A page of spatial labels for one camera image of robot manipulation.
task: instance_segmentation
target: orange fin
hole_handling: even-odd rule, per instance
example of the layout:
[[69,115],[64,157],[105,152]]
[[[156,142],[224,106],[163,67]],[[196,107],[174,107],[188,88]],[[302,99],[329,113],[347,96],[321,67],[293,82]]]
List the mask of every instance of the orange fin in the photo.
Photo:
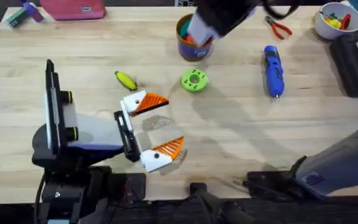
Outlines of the orange fin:
[[182,136],[177,139],[171,140],[165,144],[162,144],[161,146],[154,147],[152,148],[152,150],[156,150],[162,154],[170,156],[172,160],[174,160],[178,156],[184,142],[185,137]]
[[156,109],[167,104],[169,104],[169,100],[167,98],[155,93],[146,93],[145,98],[142,102],[140,102],[140,105],[136,108],[132,115],[145,113],[149,110]]

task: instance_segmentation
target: yellow banana toy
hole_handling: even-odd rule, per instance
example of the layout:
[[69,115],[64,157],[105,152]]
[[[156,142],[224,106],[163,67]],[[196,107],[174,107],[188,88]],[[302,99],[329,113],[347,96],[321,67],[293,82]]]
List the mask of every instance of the yellow banana toy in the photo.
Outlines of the yellow banana toy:
[[114,72],[114,74],[116,74],[116,77],[118,79],[118,81],[128,90],[130,91],[136,91],[137,90],[137,85],[136,82],[134,82],[129,75],[122,73],[122,72]]

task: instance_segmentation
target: white bowl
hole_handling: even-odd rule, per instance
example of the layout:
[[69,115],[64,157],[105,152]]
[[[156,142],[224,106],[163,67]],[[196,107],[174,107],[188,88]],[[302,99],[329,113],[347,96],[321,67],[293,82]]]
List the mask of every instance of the white bowl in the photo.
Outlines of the white bowl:
[[340,35],[349,34],[358,30],[358,12],[353,7],[347,6],[343,3],[331,2],[321,6],[320,11],[326,15],[335,13],[335,16],[338,17],[338,19],[342,19],[346,14],[351,15],[351,21],[347,30],[340,30],[330,26],[324,20],[326,16],[322,15],[320,12],[317,12],[314,19],[314,28],[316,29],[318,35],[321,37],[328,40],[333,40]]

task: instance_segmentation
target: wooden table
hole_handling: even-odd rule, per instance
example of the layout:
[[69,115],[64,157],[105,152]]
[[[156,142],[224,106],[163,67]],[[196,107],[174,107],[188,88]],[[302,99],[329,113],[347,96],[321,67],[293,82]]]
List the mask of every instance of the wooden table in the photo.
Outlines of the wooden table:
[[[20,29],[0,26],[0,203],[33,202],[42,174],[31,163],[32,136],[43,124],[45,61],[60,84],[72,90],[76,110],[111,118],[129,92],[114,76],[126,72],[151,92],[170,99],[166,107],[134,119],[173,121],[186,136],[183,160],[148,174],[146,199],[184,198],[190,182],[206,182],[220,197],[248,197],[241,180],[248,171],[287,169],[358,128],[358,99],[344,96],[328,43],[314,34],[319,7],[301,7],[282,21],[293,35],[278,40],[256,13],[214,43],[202,62],[184,61],[175,24],[194,8],[110,7],[104,19],[56,22],[28,20]],[[5,18],[17,11],[9,8]],[[276,45],[284,67],[285,92],[271,100],[264,90],[262,52]],[[200,68],[210,79],[198,94],[182,90],[185,70]],[[124,156],[102,162],[116,172],[143,172]],[[358,194],[358,187],[337,195]]]

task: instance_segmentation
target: orange and white 3d printed part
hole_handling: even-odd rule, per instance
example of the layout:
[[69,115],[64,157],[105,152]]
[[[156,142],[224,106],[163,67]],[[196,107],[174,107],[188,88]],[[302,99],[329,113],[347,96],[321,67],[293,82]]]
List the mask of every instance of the orange and white 3d printed part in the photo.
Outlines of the orange and white 3d printed part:
[[[133,132],[130,116],[136,116],[149,110],[156,109],[169,104],[168,99],[155,93],[147,93],[145,90],[124,97],[120,102],[122,112],[127,124],[128,131]],[[147,172],[152,172],[166,166],[178,156],[183,143],[184,136],[175,137],[164,144],[146,149],[141,152],[140,159]]]

